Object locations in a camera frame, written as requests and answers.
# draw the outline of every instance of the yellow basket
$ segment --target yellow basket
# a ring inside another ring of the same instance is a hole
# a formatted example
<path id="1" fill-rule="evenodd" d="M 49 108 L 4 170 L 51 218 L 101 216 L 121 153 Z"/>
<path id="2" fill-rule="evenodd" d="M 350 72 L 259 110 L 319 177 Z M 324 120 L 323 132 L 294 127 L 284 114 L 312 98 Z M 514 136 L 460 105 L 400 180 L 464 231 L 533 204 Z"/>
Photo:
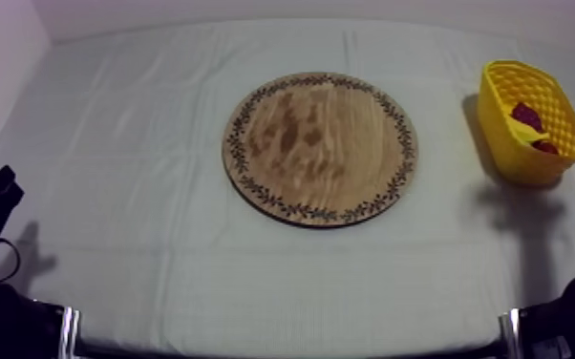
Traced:
<path id="1" fill-rule="evenodd" d="M 535 110 L 559 155 L 522 142 L 511 130 L 519 102 Z M 495 164 L 508 180 L 549 184 L 575 163 L 575 112 L 557 81 L 519 61 L 493 61 L 483 69 L 479 122 Z"/>

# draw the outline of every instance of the round wooden board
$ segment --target round wooden board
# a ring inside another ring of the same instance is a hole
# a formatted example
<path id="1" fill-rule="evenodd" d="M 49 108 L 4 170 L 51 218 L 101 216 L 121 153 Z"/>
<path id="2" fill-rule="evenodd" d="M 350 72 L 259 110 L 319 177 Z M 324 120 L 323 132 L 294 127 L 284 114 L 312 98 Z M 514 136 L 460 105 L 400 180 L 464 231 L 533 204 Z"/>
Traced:
<path id="1" fill-rule="evenodd" d="M 241 195 L 280 221 L 338 227 L 388 209 L 413 178 L 415 129 L 374 86 L 342 74 L 268 82 L 234 111 L 225 171 Z"/>

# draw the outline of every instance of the decorative border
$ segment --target decorative border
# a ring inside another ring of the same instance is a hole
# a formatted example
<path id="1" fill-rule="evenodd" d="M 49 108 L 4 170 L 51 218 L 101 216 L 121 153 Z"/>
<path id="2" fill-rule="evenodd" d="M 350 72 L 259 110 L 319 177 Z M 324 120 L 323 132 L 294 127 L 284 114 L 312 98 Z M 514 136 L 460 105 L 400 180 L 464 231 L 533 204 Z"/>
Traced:
<path id="1" fill-rule="evenodd" d="M 245 146 L 241 140 L 245 134 L 246 125 L 256 110 L 256 105 L 265 97 L 272 96 L 289 87 L 316 86 L 326 83 L 330 83 L 335 87 L 343 86 L 349 90 L 357 90 L 372 95 L 383 108 L 386 116 L 395 122 L 394 126 L 399 133 L 397 139 L 401 146 L 401 156 L 403 157 L 403 162 L 397 168 L 394 176 L 388 181 L 385 192 L 377 193 L 371 201 L 362 201 L 355 207 L 340 212 L 331 211 L 328 208 L 310 207 L 301 203 L 285 203 L 282 197 L 276 197 L 271 194 L 267 187 L 257 183 L 253 177 L 246 174 L 249 170 L 249 161 L 247 161 Z M 229 148 L 224 148 L 224 154 L 227 151 L 233 158 L 233 169 L 239 176 L 238 183 L 235 179 L 232 179 L 232 181 L 237 187 L 240 186 L 239 188 L 247 190 L 256 197 L 256 201 L 249 199 L 254 204 L 272 209 L 278 207 L 284 220 L 299 225 L 310 225 L 290 219 L 290 217 L 298 215 L 304 219 L 323 221 L 323 224 L 312 224 L 312 226 L 338 226 L 362 222 L 381 213 L 399 200 L 402 188 L 412 179 L 416 165 L 416 135 L 412 124 L 391 97 L 360 79 L 344 74 L 292 74 L 271 81 L 254 91 L 243 100 L 238 109 L 238 115 L 231 120 L 229 134 L 225 133 L 225 143 Z"/>

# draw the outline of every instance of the white table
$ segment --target white table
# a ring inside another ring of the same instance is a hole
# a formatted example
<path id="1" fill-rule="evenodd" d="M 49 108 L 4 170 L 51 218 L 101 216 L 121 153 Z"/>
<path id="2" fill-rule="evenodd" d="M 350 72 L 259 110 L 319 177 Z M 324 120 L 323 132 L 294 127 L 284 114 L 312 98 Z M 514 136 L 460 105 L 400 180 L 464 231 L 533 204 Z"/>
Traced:
<path id="1" fill-rule="evenodd" d="M 499 314 L 575 277 L 575 166 L 542 192 L 482 166 L 467 117 L 499 58 L 557 76 L 575 107 L 575 53 L 404 23 L 229 22 L 54 47 L 0 136 L 0 166 L 27 192 L 5 235 L 37 243 L 28 294 L 80 309 L 85 340 L 127 348 L 292 357 L 489 343 Z M 309 71 L 371 82 L 417 131 L 408 192 L 354 227 L 269 219 L 222 168 L 235 105 Z"/>

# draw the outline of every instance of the fruit slice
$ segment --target fruit slice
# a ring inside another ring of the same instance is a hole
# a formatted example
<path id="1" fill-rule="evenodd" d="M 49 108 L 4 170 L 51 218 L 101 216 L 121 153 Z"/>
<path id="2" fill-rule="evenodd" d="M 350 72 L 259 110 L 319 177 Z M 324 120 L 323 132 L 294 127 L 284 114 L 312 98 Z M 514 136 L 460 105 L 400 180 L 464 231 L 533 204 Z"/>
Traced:
<path id="1" fill-rule="evenodd" d="M 517 137 L 519 137 L 520 140 L 526 142 L 526 144 L 550 138 L 547 133 L 540 134 L 531 126 L 528 126 L 527 124 L 519 122 L 515 119 L 508 120 L 508 124 L 510 125 L 511 130 L 515 132 Z"/>
<path id="2" fill-rule="evenodd" d="M 532 146 L 540 151 L 547 152 L 553 155 L 559 155 L 560 152 L 557 151 L 557 147 L 547 140 L 539 140 L 532 143 Z"/>
<path id="3" fill-rule="evenodd" d="M 540 116 L 535 112 L 535 110 L 526 106 L 523 102 L 520 102 L 515 106 L 513 113 L 510 116 L 515 118 L 517 121 L 532 127 L 540 134 L 545 132 L 542 127 Z"/>

